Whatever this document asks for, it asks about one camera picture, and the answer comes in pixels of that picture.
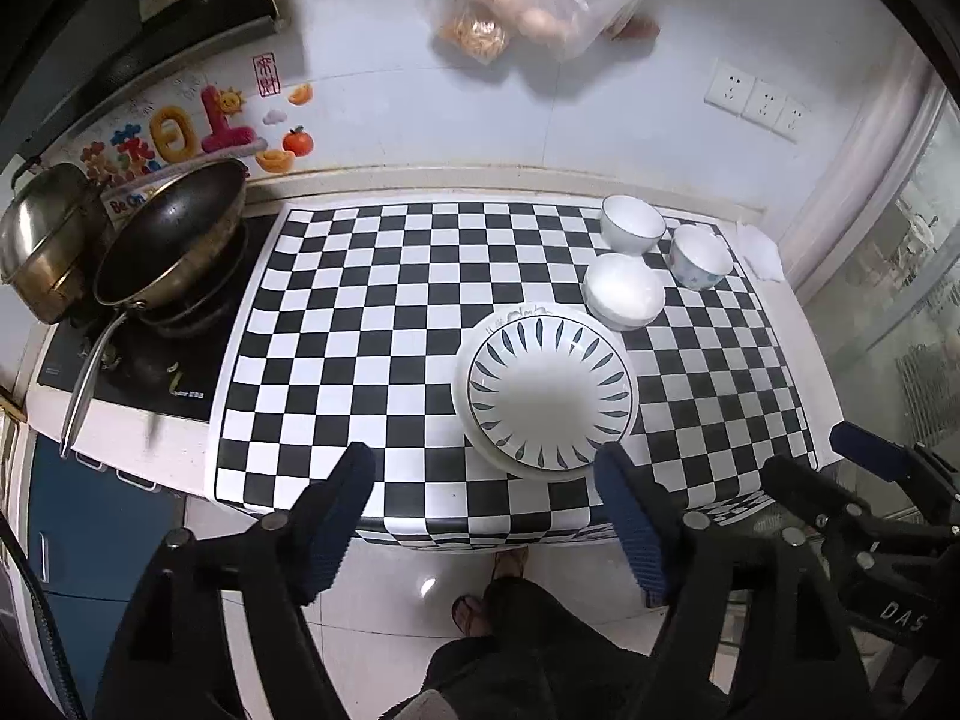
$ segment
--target checkered tablecloth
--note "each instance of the checkered tablecloth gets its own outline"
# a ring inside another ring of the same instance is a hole
[[[217,499],[288,509],[352,440],[376,452],[358,533],[424,548],[608,538],[592,477],[546,484],[469,445],[450,382],[464,331],[523,301],[583,307],[605,250],[599,209],[528,202],[287,206],[267,240],[221,372]],[[644,255],[666,308],[625,333],[640,415],[623,445],[686,508],[730,522],[769,503],[758,468],[812,441],[770,323],[739,263],[714,290],[678,287]],[[719,230],[709,224],[704,226]]]

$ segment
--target pot handle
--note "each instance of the pot handle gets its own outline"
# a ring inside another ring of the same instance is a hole
[[[27,170],[30,170],[31,167],[40,165],[40,156],[38,154],[32,156],[26,162],[23,163],[20,167],[13,171],[13,178],[10,179],[10,188],[13,191],[16,191],[16,182],[20,180],[21,175],[24,175]]]
[[[113,321],[100,333],[97,343],[93,344],[90,353],[83,361],[83,367],[80,369],[80,376],[77,377],[77,384],[74,385],[73,392],[70,394],[70,405],[67,406],[66,416],[64,417],[64,429],[61,431],[61,458],[66,460],[70,450],[73,449],[74,442],[80,435],[80,428],[83,427],[83,420],[90,409],[90,401],[93,400],[93,389],[97,384],[97,376],[100,375],[100,358],[104,356],[104,349],[107,348],[110,338],[116,329],[127,321],[130,313],[126,310],[121,311],[114,317]]]

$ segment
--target metal bolt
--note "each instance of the metal bolt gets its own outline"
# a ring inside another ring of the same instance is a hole
[[[163,537],[163,543],[170,547],[170,549],[176,549],[184,546],[184,544],[188,543],[191,538],[193,538],[192,531],[189,531],[186,528],[176,528]]]
[[[877,561],[874,560],[874,556],[869,552],[857,552],[856,564],[859,565],[864,571],[869,571],[877,564]]]
[[[784,528],[781,536],[792,547],[799,547],[806,543],[806,536],[800,528]]]
[[[283,512],[270,512],[261,519],[260,526],[265,531],[278,531],[287,524],[288,519],[289,517]]]
[[[683,523],[695,531],[706,531],[710,527],[710,518],[703,512],[687,512],[683,515]]]

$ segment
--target tile floor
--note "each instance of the tile floor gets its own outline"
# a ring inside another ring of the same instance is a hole
[[[187,503],[186,526],[198,538],[236,533],[251,522],[205,500]],[[459,635],[450,603],[462,593],[482,592],[491,567],[490,554],[445,555],[357,540],[350,545],[336,583],[304,616],[353,720],[376,720],[418,691],[430,656]],[[533,548],[526,576],[615,644],[644,654],[653,647],[664,614],[644,607],[618,544]],[[269,720],[241,607],[238,593],[224,594],[237,683],[251,720]],[[732,655],[717,656],[714,682],[723,689],[735,662]]]

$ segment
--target white wall socket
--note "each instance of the white wall socket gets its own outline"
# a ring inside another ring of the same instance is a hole
[[[786,98],[784,109],[774,123],[774,132],[784,136],[789,141],[797,143],[809,118],[810,112],[808,109],[797,103],[797,100]]]
[[[786,103],[786,92],[771,83],[759,80],[754,84],[754,90],[744,106],[743,116],[748,122],[759,124],[761,127],[773,129],[776,120]]]
[[[713,81],[710,81],[704,102],[739,116],[747,104],[747,99],[750,98],[750,91],[754,88],[756,80],[755,76],[744,73],[726,62],[717,62]]]

